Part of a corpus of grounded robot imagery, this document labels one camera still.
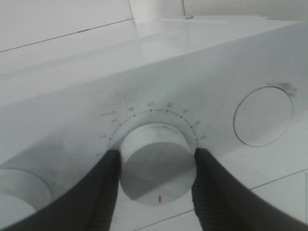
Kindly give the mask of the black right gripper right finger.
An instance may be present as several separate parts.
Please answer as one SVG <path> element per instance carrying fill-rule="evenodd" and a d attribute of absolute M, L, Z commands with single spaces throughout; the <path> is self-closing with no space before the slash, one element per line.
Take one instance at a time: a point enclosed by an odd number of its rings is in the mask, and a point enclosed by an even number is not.
<path fill-rule="evenodd" d="M 195 214 L 204 231 L 306 231 L 307 224 L 286 214 L 241 184 L 204 148 L 194 153 Z"/>

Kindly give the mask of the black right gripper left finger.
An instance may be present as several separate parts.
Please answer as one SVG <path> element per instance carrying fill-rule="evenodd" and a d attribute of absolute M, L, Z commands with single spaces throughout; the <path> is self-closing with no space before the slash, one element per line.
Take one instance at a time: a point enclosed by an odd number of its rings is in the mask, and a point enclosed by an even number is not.
<path fill-rule="evenodd" d="M 8 231 L 108 231 L 118 193 L 120 152 L 109 150 L 74 187 Z"/>

